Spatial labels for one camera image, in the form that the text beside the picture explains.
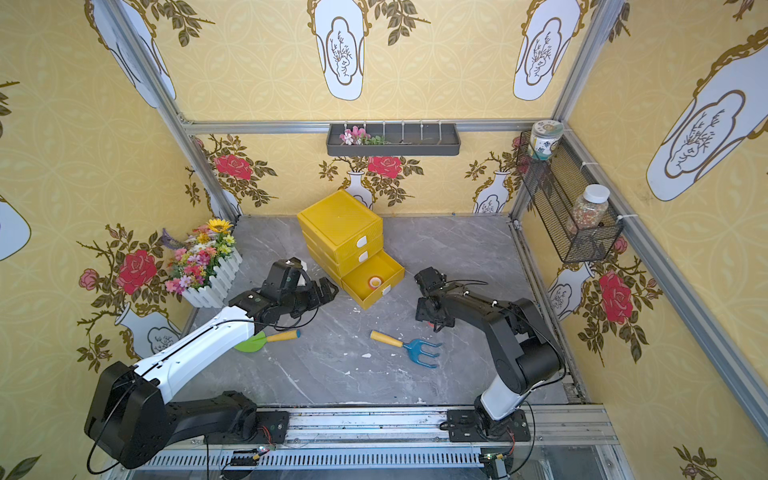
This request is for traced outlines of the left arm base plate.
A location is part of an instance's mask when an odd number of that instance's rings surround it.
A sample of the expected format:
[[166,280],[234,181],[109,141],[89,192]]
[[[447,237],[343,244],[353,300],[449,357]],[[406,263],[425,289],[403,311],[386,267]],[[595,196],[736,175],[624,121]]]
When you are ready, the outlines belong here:
[[203,439],[208,444],[269,444],[285,441],[290,421],[288,411],[254,411],[238,420],[227,432],[207,434]]

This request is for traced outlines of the yellow three-drawer cabinet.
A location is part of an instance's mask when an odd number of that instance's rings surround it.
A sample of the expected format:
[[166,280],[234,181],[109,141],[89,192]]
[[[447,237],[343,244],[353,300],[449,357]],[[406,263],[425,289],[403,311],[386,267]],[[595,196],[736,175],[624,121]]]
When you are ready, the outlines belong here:
[[[311,257],[363,309],[386,296],[405,269],[384,250],[383,219],[340,190],[298,213]],[[372,290],[371,276],[384,283]]]

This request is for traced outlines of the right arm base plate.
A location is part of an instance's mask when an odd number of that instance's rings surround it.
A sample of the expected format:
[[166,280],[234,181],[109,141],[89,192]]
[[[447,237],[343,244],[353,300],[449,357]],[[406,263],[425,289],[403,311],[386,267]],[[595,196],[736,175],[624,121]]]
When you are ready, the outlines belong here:
[[531,423],[518,409],[502,420],[493,420],[480,410],[449,410],[439,429],[448,433],[454,443],[528,442],[532,438]]

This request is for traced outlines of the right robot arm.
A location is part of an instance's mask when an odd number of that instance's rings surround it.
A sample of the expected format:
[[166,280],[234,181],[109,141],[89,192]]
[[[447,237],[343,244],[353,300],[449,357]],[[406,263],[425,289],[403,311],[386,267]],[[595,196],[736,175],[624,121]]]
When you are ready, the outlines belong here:
[[474,293],[433,267],[421,270],[414,279],[421,293],[417,321],[439,332],[460,320],[485,335],[496,370],[479,396],[479,415],[486,423],[505,420],[534,390],[562,380],[567,373],[562,348],[532,301],[497,300]]

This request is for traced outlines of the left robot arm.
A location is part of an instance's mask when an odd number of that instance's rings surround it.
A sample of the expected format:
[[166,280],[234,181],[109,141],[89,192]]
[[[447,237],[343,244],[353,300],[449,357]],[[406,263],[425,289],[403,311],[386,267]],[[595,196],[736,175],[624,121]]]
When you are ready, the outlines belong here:
[[241,392],[181,402],[174,397],[236,345],[277,326],[284,315],[295,320],[288,328],[295,332],[304,313],[318,312],[338,293],[329,278],[310,279],[298,258],[275,261],[260,287],[235,296],[202,327],[151,357],[133,365],[115,362],[100,374],[84,425],[92,447],[135,469],[165,447],[199,436],[274,438]]

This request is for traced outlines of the red tape roll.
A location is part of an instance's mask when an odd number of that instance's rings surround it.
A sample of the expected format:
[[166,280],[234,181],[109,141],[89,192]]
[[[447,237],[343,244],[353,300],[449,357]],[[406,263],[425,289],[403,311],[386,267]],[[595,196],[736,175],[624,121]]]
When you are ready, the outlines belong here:
[[376,290],[384,283],[383,279],[379,276],[371,276],[368,280],[368,286],[372,290]]

